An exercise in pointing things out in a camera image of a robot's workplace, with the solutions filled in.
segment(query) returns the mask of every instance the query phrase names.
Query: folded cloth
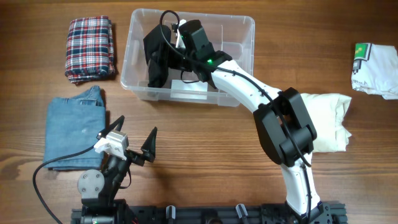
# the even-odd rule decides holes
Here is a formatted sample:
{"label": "folded cloth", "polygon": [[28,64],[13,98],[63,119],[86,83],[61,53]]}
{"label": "folded cloth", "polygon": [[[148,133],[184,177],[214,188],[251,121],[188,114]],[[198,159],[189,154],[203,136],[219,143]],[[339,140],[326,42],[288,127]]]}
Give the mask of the folded cloth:
{"label": "folded cloth", "polygon": [[351,75],[354,90],[398,99],[398,55],[393,46],[361,43],[355,45]]}
{"label": "folded cloth", "polygon": [[342,125],[351,97],[338,93],[302,93],[318,137],[313,142],[314,152],[345,151],[351,136]]}
{"label": "folded cloth", "polygon": [[112,23],[107,16],[70,22],[65,76],[71,83],[99,80],[114,74]]}
{"label": "folded cloth", "polygon": [[[105,128],[105,107],[99,86],[72,98],[54,98],[47,110],[44,162],[89,148]],[[103,154],[94,150],[46,165],[56,170],[99,169]]]}

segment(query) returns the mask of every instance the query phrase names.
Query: folded plaid shirt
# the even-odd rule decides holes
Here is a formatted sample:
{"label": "folded plaid shirt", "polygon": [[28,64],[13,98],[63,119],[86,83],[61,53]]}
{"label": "folded plaid shirt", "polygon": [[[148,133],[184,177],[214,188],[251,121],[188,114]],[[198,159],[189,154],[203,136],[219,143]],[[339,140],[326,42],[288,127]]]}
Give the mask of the folded plaid shirt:
{"label": "folded plaid shirt", "polygon": [[65,76],[72,83],[104,79],[114,74],[112,23],[107,16],[70,22]]}

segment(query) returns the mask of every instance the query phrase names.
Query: plastic bin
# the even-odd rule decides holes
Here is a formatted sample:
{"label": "plastic bin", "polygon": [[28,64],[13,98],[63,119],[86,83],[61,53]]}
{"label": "plastic bin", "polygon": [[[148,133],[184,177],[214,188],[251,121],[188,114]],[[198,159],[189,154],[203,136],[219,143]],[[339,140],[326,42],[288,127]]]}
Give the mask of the plastic bin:
{"label": "plastic bin", "polygon": [[[172,80],[180,80],[180,71],[169,69],[169,77],[162,88],[149,88],[148,68],[145,61],[143,38],[159,24],[163,11],[155,9],[136,9],[131,15],[126,53],[124,54],[121,85],[133,91],[141,100],[173,100],[194,103],[212,103],[220,106],[238,106],[239,102],[231,95],[212,88],[197,91],[178,90],[172,86]],[[253,75],[254,65],[254,20],[249,16],[229,16],[178,12],[180,19],[187,21],[199,19],[205,28],[215,50],[223,50],[237,61],[239,66]],[[166,14],[164,24],[177,21],[173,14]],[[184,80],[197,80],[194,73],[184,73]]]}

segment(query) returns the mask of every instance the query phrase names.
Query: folded white cloth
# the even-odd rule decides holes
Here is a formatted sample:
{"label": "folded white cloth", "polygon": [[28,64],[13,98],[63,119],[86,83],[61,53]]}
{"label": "folded white cloth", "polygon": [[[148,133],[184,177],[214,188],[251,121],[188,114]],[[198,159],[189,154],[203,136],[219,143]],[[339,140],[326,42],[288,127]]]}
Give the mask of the folded white cloth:
{"label": "folded white cloth", "polygon": [[342,125],[351,97],[338,93],[301,94],[312,123],[317,130],[314,152],[345,151],[351,136]]}
{"label": "folded white cloth", "polygon": [[360,43],[355,45],[351,75],[354,90],[398,99],[398,55],[393,46]]}

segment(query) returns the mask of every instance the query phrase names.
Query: wooden table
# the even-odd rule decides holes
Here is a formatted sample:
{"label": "wooden table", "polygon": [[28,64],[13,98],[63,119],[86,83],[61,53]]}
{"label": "wooden table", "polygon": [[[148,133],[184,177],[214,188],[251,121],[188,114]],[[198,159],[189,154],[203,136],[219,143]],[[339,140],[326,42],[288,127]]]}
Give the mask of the wooden table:
{"label": "wooden table", "polygon": [[[108,15],[116,24],[117,68],[123,67],[130,17],[137,8],[251,16],[256,22],[254,76],[302,93],[341,93],[352,102],[346,152],[313,157],[317,192],[340,201],[350,223],[398,222],[398,102],[351,89],[354,44],[398,46],[396,2],[147,1],[0,5],[0,223],[54,223],[32,186],[42,162],[47,105],[99,85],[110,120],[139,150],[154,126],[157,158],[132,166],[133,183],[118,198],[130,205],[257,205],[285,201],[279,166],[260,147],[252,114],[220,107],[141,101],[115,80],[72,85],[63,75],[69,22]],[[65,223],[79,208],[81,172],[42,170],[38,185]]]}

